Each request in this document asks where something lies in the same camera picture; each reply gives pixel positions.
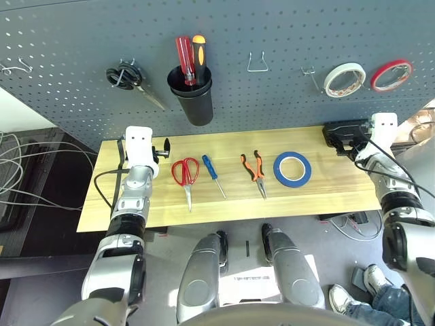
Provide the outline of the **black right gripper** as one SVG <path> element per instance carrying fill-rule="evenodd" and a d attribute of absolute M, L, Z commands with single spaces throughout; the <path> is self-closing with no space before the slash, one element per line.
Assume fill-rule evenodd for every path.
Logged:
<path fill-rule="evenodd" d="M 334 147 L 337 156 L 356 157 L 368 144 L 369 138 L 365 134 L 336 134 Z"/>

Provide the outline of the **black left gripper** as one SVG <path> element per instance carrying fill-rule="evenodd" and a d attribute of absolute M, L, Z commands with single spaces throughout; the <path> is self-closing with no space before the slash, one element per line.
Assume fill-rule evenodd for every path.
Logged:
<path fill-rule="evenodd" d="M 171 144 L 168 138 L 165 139 L 164 142 L 164 149 L 163 150 L 157 150 L 154 146 L 152 146 L 152 156 L 153 161 L 158 164 L 159 163 L 159 157 L 163 157 L 167 159 L 169 157 L 169 151 L 171 149 Z"/>

